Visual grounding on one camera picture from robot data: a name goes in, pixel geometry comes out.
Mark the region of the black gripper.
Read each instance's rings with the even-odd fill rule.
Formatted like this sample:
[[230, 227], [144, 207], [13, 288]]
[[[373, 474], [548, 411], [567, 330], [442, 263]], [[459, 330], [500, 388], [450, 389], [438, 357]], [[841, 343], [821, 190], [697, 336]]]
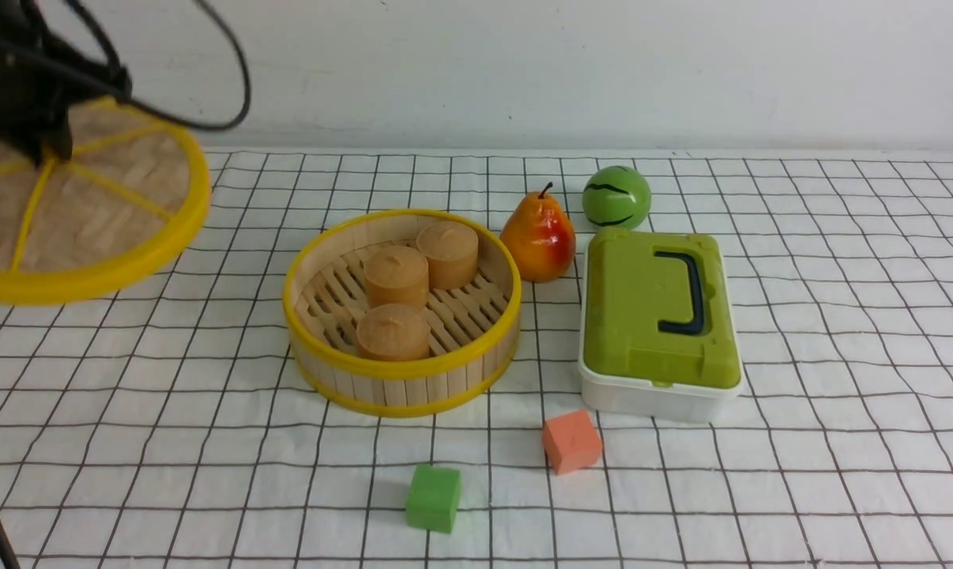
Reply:
[[100, 23], [79, 1], [67, 6], [104, 52], [104, 62], [52, 32], [35, 1], [0, 1], [0, 143], [34, 165], [74, 152], [70, 108], [132, 93], [132, 77]]

